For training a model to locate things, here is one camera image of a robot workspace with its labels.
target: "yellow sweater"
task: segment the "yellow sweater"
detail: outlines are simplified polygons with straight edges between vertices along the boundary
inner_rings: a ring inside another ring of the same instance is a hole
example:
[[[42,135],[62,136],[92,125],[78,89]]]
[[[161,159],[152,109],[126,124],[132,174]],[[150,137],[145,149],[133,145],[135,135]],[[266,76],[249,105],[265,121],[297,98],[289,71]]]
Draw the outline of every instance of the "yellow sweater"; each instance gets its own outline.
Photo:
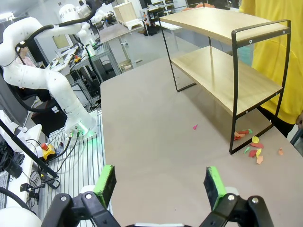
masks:
[[[303,110],[303,1],[242,0],[240,12],[268,20],[291,20],[288,73],[278,117],[289,124],[295,124]],[[286,35],[256,43],[252,67],[281,85],[285,53]],[[275,114],[278,97],[272,98],[262,107]]]

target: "shelf board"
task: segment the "shelf board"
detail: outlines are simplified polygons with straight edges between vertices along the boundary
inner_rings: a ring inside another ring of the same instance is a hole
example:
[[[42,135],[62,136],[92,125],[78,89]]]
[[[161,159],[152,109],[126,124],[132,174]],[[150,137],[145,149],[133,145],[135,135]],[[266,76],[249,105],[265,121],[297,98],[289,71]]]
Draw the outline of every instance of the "shelf board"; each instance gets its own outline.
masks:
[[[230,10],[197,8],[160,18],[161,21],[183,27],[209,36],[228,45],[232,44],[232,31],[235,29],[269,22],[269,20]],[[264,34],[289,29],[282,24],[256,27],[237,33],[237,41],[252,39]]]
[[[208,46],[173,58],[171,62],[212,94],[230,114],[233,113],[232,56]],[[282,89],[243,62],[238,61],[238,67],[237,115]]]

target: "person's hand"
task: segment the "person's hand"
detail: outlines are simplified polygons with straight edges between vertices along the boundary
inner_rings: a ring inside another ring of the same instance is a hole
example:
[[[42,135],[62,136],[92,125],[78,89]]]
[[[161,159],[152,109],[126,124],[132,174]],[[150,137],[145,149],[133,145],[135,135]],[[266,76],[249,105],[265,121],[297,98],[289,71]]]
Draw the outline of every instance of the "person's hand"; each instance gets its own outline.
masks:
[[[298,125],[299,129],[303,129],[303,111],[298,116],[297,121],[295,123]]]

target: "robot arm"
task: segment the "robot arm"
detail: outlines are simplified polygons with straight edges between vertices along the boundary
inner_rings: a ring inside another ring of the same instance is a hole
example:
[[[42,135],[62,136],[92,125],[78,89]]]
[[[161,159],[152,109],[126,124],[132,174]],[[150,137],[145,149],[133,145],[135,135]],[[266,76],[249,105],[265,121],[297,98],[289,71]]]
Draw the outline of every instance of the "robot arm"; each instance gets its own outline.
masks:
[[[49,26],[50,29],[48,27],[44,29],[45,27],[32,17],[8,26],[3,33],[3,43],[0,44],[0,65],[3,67],[4,80],[7,83],[31,89],[48,89],[67,115],[65,132],[68,134],[70,130],[78,129],[81,130],[82,135],[85,135],[96,126],[96,121],[77,99],[65,76],[59,72],[33,68],[15,62],[16,46],[33,35],[37,34],[37,37],[71,35],[81,30],[81,24],[75,24],[81,20],[73,5],[63,6],[59,13],[63,23]]]

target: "two-tier shelf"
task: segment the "two-tier shelf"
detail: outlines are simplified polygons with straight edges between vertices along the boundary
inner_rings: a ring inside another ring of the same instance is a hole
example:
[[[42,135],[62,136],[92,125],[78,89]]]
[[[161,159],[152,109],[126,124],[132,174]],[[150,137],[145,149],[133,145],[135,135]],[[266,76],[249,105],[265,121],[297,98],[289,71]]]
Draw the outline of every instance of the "two-tier shelf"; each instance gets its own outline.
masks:
[[[232,115],[230,154],[248,145],[251,139],[233,149],[236,120],[280,94],[276,110],[276,117],[278,116],[287,76],[291,21],[269,21],[230,10],[205,7],[167,15],[159,18],[159,21],[160,26],[161,22],[167,22],[209,37],[209,46],[171,59],[161,26],[176,90],[179,92],[192,85],[200,85]],[[240,47],[279,35],[287,35],[281,85],[239,61],[237,55],[237,49]],[[233,56],[212,47],[210,38],[232,45]],[[178,89],[172,64],[195,83]],[[272,127],[273,124],[256,136],[264,134]]]

